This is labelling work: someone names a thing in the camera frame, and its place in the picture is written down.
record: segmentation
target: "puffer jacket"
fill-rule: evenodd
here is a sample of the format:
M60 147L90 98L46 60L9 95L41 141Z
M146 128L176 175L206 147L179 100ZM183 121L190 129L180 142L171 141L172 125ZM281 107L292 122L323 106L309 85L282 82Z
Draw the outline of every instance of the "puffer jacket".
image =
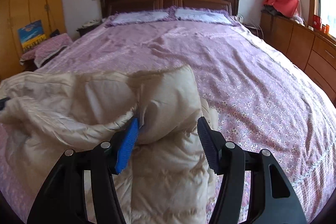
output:
M0 123L8 132L6 160L24 194L37 195L66 149L92 149L137 116L140 132L129 164L114 176L126 222L206 223L216 176L197 119L204 115L213 127L217 121L189 66L132 75L23 73L3 81L0 96L11 98ZM88 218L95 222L88 171L85 185Z

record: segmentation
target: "wardrobe handle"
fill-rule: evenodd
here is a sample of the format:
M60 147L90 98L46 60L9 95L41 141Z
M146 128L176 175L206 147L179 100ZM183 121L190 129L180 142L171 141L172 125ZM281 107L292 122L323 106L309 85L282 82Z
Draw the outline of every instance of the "wardrobe handle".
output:
M330 52L328 52L327 50L325 50L325 52L326 52L328 55L330 55L333 59L335 59L335 57L334 57Z

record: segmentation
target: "wardrobe door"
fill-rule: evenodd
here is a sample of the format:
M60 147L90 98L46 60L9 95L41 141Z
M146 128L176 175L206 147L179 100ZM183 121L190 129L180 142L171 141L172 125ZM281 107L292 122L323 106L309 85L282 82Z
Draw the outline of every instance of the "wardrobe door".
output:
M9 21L9 0L0 0L0 81L23 71Z
M28 0L9 0L10 18L15 47L19 57L22 55L22 46L18 35L18 29L30 23Z
M67 32L64 25L62 0L47 0L47 4L51 31L58 29L60 33Z
M29 0L30 21L41 20L44 33L50 35L46 0Z

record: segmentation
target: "pink floral bedspread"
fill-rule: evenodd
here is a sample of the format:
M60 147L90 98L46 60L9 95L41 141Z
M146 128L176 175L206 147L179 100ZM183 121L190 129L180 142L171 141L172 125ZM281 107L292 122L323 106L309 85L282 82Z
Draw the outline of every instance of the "pink floral bedspread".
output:
M244 27L177 21L101 25L38 72L135 72L183 64L193 68L200 95L217 109L226 140L245 150L269 149L312 220L336 186L336 110L301 70ZM0 126L0 143L5 135ZM33 199L14 183L4 162L0 190L26 220ZM248 209L249 175L241 221ZM217 194L220 182L218 177ZM214 203L208 204L208 220Z

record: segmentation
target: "metal screw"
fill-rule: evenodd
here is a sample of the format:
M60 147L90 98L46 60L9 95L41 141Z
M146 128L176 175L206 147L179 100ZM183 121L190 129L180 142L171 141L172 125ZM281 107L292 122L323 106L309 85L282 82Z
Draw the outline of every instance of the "metal screw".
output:
M71 156L74 153L72 149L68 149L67 151L64 152L65 156Z
M103 143L101 143L100 146L101 146L102 148L106 149L106 148L109 148L110 145L111 145L111 144L110 144L109 142L103 142Z
M234 148L235 148L235 144L232 143L232 142L227 142L227 143L225 144L225 146L226 146L227 148L230 148L230 149L234 149Z
M261 153L266 157L271 156L271 152L269 152L267 149L264 149Z

